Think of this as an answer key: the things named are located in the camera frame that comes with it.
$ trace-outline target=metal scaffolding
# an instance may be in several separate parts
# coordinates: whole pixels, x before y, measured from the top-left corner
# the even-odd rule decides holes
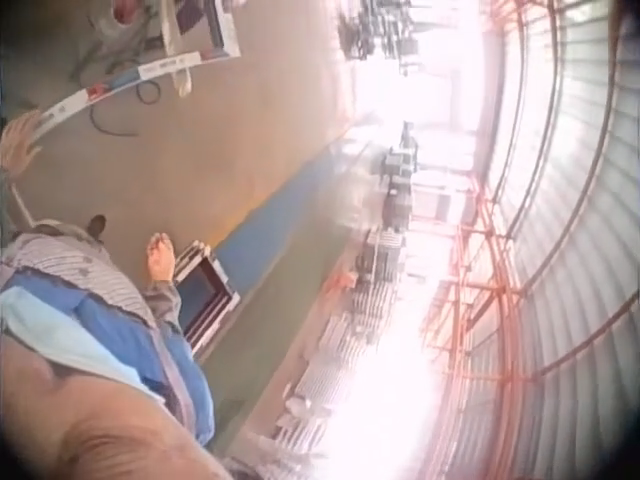
[[[613,58],[610,58],[608,93],[602,131],[578,201],[546,257],[526,281],[520,284],[513,267],[513,260],[510,257],[512,251],[510,244],[514,232],[517,231],[519,223],[527,213],[530,199],[541,174],[550,132],[557,118],[558,78],[560,77],[559,15],[556,11],[558,2],[557,0],[495,0],[490,3],[490,8],[485,10],[490,12],[491,25],[500,31],[504,31],[504,29],[517,30],[520,38],[521,72],[516,107],[506,151],[506,161],[495,188],[488,191],[487,188],[473,180],[475,224],[472,227],[453,228],[451,226],[443,227],[437,222],[433,222],[431,226],[424,227],[433,231],[434,234],[451,236],[455,242],[455,253],[451,259],[451,276],[446,279],[450,283],[446,306],[437,312],[435,318],[429,318],[425,322],[427,324],[425,327],[425,348],[437,352],[438,356],[448,355],[448,370],[438,423],[418,477],[421,479],[469,478],[464,472],[456,470],[456,466],[451,462],[457,443],[460,441],[461,435],[464,434],[460,431],[460,417],[463,412],[487,408],[493,409],[494,423],[488,453],[484,458],[485,464],[478,480],[513,479],[515,477],[514,459],[518,443],[522,436],[527,434],[526,426],[523,425],[523,405],[527,385],[536,385],[543,377],[557,371],[564,365],[575,362],[581,353],[594,345],[599,338],[611,332],[615,324],[628,315],[633,305],[639,300],[638,290],[635,290],[627,301],[585,340],[545,367],[533,372],[525,371],[519,311],[527,295],[532,292],[533,287],[543,277],[549,265],[558,255],[586,204],[603,157],[603,144],[609,125],[615,84],[615,69],[611,66],[615,65],[616,55],[614,48],[611,50]],[[541,16],[546,17],[545,21],[549,24],[553,81],[550,88],[548,110],[542,128],[541,143],[531,178],[525,184],[524,197],[517,206],[515,215],[512,215],[508,225],[504,225],[502,219],[499,218],[500,209],[495,207],[502,196],[513,157],[512,153],[518,141],[527,63],[527,45],[524,40],[527,24],[526,12],[531,12],[531,9],[540,12]],[[511,119],[501,119],[501,121],[508,122]],[[497,328],[490,336],[496,335],[498,338],[500,367],[498,371],[487,374],[474,372],[470,369],[466,358],[470,352],[468,336],[478,321],[489,311],[497,312]],[[452,325],[451,333],[443,335],[442,332],[448,332],[445,328],[447,325]],[[499,394],[495,399],[469,399],[466,395],[468,390],[466,384],[472,380],[496,382]]]

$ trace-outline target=person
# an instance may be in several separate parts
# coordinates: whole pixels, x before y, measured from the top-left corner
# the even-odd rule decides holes
[[[46,222],[10,235],[7,187],[39,151],[38,112],[0,139],[1,427],[37,477],[229,479],[202,447],[213,401],[178,324],[173,245],[147,246],[149,288],[120,272],[100,236]]]

